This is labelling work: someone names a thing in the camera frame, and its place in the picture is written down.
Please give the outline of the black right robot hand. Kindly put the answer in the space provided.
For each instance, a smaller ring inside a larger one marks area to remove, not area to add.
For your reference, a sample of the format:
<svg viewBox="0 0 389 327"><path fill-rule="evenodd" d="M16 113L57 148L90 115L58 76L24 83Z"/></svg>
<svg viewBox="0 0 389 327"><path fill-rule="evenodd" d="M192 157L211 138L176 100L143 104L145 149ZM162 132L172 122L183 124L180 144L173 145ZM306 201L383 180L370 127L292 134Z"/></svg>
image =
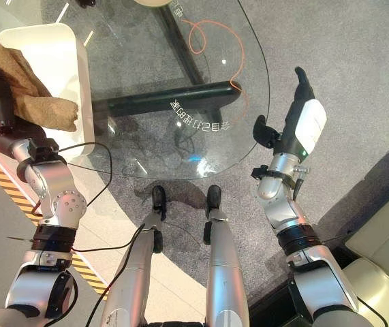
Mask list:
<svg viewBox="0 0 389 327"><path fill-rule="evenodd" d="M326 111L318 99L301 67L295 68L298 86L294 101L285 118L282 132L267 126L266 117L258 116L253 126L254 140L272 149L274 154L287 153L303 162L314 150L327 122Z"/></svg>

